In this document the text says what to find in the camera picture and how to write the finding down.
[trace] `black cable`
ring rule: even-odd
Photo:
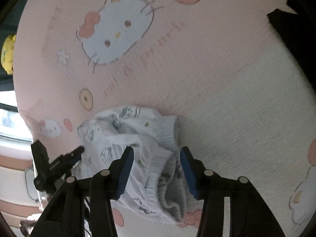
[[[31,197],[31,195],[30,195],[30,192],[28,191],[26,174],[27,174],[27,172],[28,172],[29,170],[32,170],[32,168],[28,168],[28,169],[26,169],[26,170],[24,171],[24,179],[25,179],[25,185],[26,185],[27,195],[28,195],[32,200],[34,200],[35,202],[38,202],[39,199],[33,199],[33,198]]]
[[[92,236],[91,236],[91,233],[89,233],[89,232],[88,232],[88,230],[87,230],[86,228],[85,228],[85,230],[86,230],[86,232],[90,235],[90,237],[92,237]]]

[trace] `crumpled fabric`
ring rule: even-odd
[[[127,146],[134,149],[134,163],[121,205],[149,220],[178,224],[186,211],[184,174],[177,146],[175,116],[161,116],[154,109],[135,106],[97,114],[77,129],[85,147],[74,170],[79,178],[92,177],[109,168]]]

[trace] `pink fabric surface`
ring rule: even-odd
[[[115,16],[124,1],[148,5],[142,29]],[[298,236],[316,209],[316,103],[268,23],[267,13],[288,10],[285,1],[29,0],[14,52],[19,112],[50,159],[80,145],[77,127],[103,110],[137,105],[177,115],[179,145],[222,176],[247,176],[286,235]],[[94,56],[96,33],[109,33],[102,49],[118,45],[118,55]],[[119,43],[127,34],[135,38],[129,47]],[[201,204],[188,207],[182,228],[119,209],[118,232],[193,236]]]
[[[216,95],[268,47],[266,14],[284,0],[154,0],[147,33],[119,60],[89,65],[77,31],[106,0],[29,0],[15,47],[15,90],[20,114],[52,157],[79,145],[76,129],[111,107],[136,104],[185,116],[193,104]],[[66,65],[56,53],[64,53]],[[82,89],[93,97],[87,111]],[[61,135],[42,135],[38,122],[56,121]]]

